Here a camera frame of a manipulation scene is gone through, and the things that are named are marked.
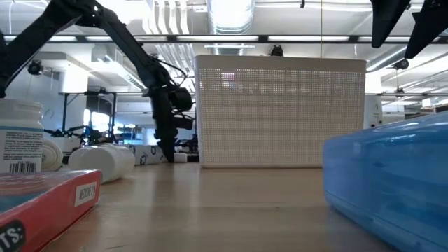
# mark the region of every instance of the wooden table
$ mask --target wooden table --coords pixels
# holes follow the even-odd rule
[[[393,251],[332,210],[320,169],[137,167],[45,251]]]

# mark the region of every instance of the perforated board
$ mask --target perforated board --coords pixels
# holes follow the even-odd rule
[[[363,60],[195,59],[201,165],[321,166],[323,142],[363,128]]]

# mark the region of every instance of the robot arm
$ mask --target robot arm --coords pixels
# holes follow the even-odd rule
[[[95,0],[52,0],[43,14],[16,39],[8,45],[0,43],[0,98],[6,96],[8,86],[42,46],[71,25],[103,29],[135,65],[147,87],[143,95],[150,97],[153,105],[155,138],[160,139],[165,157],[173,162],[178,119],[172,110],[191,109],[192,98],[185,88],[173,82],[157,59],[145,53],[117,15]]]

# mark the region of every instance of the blue plastic box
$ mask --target blue plastic box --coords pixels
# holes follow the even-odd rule
[[[326,141],[327,201],[401,251],[448,251],[448,113]]]

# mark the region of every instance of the red cardboard box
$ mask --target red cardboard box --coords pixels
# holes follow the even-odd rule
[[[100,171],[0,174],[0,252],[40,251],[98,202]]]

